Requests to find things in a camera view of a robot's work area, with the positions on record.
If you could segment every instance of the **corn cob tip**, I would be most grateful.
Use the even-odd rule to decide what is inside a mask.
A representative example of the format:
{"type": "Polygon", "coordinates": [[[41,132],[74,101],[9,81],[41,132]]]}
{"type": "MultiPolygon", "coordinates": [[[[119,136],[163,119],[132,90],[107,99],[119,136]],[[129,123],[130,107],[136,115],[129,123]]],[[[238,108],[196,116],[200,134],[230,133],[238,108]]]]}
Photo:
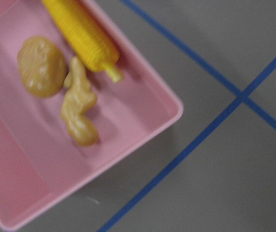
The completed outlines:
{"type": "Polygon", "coordinates": [[[104,68],[105,68],[105,71],[108,74],[108,76],[112,79],[113,83],[120,82],[120,81],[122,81],[124,79],[124,75],[117,68],[116,65],[105,64],[104,68]]]}

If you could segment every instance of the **pink bin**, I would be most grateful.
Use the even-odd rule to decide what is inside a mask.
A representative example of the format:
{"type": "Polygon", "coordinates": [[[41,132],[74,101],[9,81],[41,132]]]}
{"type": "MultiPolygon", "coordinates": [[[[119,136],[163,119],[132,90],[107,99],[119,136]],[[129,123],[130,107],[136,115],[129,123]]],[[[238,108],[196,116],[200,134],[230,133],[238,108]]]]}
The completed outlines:
{"type": "Polygon", "coordinates": [[[121,51],[125,80],[88,73],[97,105],[87,116],[100,141],[78,147],[60,119],[64,92],[38,99],[21,84],[16,56],[24,40],[43,35],[73,52],[39,0],[0,0],[0,227],[17,230],[175,123],[180,99],[93,1],[84,4],[121,51]]]}

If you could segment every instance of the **toy corn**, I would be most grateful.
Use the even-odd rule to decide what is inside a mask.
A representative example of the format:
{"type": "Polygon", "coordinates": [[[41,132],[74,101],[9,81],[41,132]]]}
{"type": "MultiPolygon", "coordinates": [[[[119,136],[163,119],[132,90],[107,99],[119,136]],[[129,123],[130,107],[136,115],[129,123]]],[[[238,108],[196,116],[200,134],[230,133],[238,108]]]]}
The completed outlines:
{"type": "Polygon", "coordinates": [[[78,57],[73,57],[69,64],[72,79],[61,107],[61,118],[66,122],[67,131],[77,144],[92,145],[98,140],[94,124],[85,117],[85,113],[97,102],[97,96],[91,91],[86,70],[78,57]]]}
{"type": "Polygon", "coordinates": [[[119,51],[79,0],[42,0],[67,42],[92,72],[106,71],[114,83],[119,51]]]}

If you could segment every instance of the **pink tray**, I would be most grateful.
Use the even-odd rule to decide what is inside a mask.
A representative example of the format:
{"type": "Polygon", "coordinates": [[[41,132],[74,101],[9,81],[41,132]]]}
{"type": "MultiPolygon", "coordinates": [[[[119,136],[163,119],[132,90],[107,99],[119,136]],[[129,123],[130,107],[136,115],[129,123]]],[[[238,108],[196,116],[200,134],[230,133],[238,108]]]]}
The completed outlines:
{"type": "Polygon", "coordinates": [[[0,11],[0,227],[13,231],[172,125],[183,106],[101,8],[85,0],[120,48],[125,80],[88,74],[98,103],[87,116],[100,141],[77,147],[59,116],[64,92],[45,100],[30,95],[16,63],[23,41],[36,34],[55,42],[67,61],[73,52],[39,0],[8,2],[0,11]]]}

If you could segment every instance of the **brown potato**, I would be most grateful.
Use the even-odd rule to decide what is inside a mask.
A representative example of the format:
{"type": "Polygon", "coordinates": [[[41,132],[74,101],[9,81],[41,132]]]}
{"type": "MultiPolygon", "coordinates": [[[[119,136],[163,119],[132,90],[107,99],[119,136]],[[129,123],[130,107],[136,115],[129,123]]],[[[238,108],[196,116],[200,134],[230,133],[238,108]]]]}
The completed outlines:
{"type": "Polygon", "coordinates": [[[27,39],[17,55],[19,72],[26,89],[38,97],[58,93],[67,74],[62,52],[48,39],[34,36],[27,39]]]}

